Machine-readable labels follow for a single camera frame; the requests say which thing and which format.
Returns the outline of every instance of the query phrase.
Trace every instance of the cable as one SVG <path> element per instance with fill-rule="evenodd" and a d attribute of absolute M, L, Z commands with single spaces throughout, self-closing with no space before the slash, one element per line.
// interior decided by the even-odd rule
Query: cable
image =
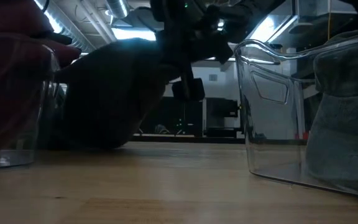
<path fill-rule="evenodd" d="M 98 6 L 97 2 L 93 3 L 93 6 L 97 11 L 108 10 L 106 6 Z"/>
<path fill-rule="evenodd" d="M 332 5 L 333 5 L 333 0 L 329 0 L 328 31 L 327 31 L 328 40 L 330 40 L 330 38 L 331 38 L 331 6 Z"/>
<path fill-rule="evenodd" d="M 139 6 L 139 7 L 137 7 L 136 8 L 136 10 L 138 10 L 138 9 L 142 9 L 142 10 L 149 10 L 149 11 L 151 11 L 152 9 L 151 8 L 149 8 L 149 7 L 146 7 L 146 6 Z"/>
<path fill-rule="evenodd" d="M 77 22 L 84 22 L 84 21 L 86 20 L 86 16 L 84 17 L 84 19 L 78 20 L 78 17 L 77 17 L 77 8 L 78 8 L 78 5 L 75 5 L 75 8 L 74 8 L 74 17 L 75 17 L 75 20 L 77 20 Z"/>
<path fill-rule="evenodd" d="M 92 26 L 98 31 L 100 36 L 103 38 L 103 40 L 110 44 L 112 42 L 112 39 L 110 39 L 106 33 L 103 32 L 99 24 L 93 19 L 92 15 L 88 12 L 88 10 L 85 8 L 85 6 L 81 3 L 81 0 L 74 0 L 76 5 L 83 11 L 84 15 L 88 18 L 88 20 L 92 23 Z"/>
<path fill-rule="evenodd" d="M 42 8 L 42 12 L 46 12 L 49 7 L 49 0 L 45 1 L 44 7 Z"/>
<path fill-rule="evenodd" d="M 162 11 L 164 13 L 165 18 L 165 25 L 169 24 L 169 26 L 172 26 L 172 18 L 170 17 L 169 11 L 168 11 L 168 0 L 162 0 Z"/>

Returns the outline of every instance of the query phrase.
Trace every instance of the wooden table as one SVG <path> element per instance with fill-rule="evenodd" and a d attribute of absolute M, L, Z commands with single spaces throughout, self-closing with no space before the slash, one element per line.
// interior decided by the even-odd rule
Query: wooden table
<path fill-rule="evenodd" d="M 249 174 L 241 145 L 132 142 L 0 170 L 0 223 L 358 223 L 358 199 Z"/>

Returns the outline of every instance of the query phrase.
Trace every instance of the transparent plastic container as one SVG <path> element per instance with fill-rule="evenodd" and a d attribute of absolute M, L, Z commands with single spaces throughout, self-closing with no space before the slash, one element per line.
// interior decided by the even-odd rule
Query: transparent plastic container
<path fill-rule="evenodd" d="M 45 99 L 54 96 L 57 84 L 53 82 L 53 74 L 59 69 L 57 59 L 52 50 L 50 67 L 45 70 L 48 78 L 41 83 L 39 107 L 29 113 L 29 120 L 24 130 L 9 144 L 0 150 L 0 168 L 28 165 L 34 162 L 35 150 L 39 136 L 39 123 L 45 106 Z"/>
<path fill-rule="evenodd" d="M 358 124 L 357 109 L 349 115 L 349 108 L 341 107 L 358 102 L 358 96 L 341 98 L 316 90 L 316 77 L 340 71 L 335 60 L 357 51 L 358 34 L 293 54 L 274 51 L 257 40 L 236 47 L 251 173 L 358 195 L 358 159 L 352 159 L 358 156 L 358 145 L 349 143 L 358 141 L 358 132 L 342 134 L 321 127 L 327 117 L 327 126 L 340 123 L 342 129 L 352 130 Z"/>

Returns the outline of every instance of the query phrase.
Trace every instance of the gray cloth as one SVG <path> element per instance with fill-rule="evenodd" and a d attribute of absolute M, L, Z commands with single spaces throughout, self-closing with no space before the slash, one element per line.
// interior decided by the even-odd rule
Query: gray cloth
<path fill-rule="evenodd" d="M 319 55 L 314 70 L 324 95 L 308 140 L 308 170 L 358 193 L 358 46 Z"/>

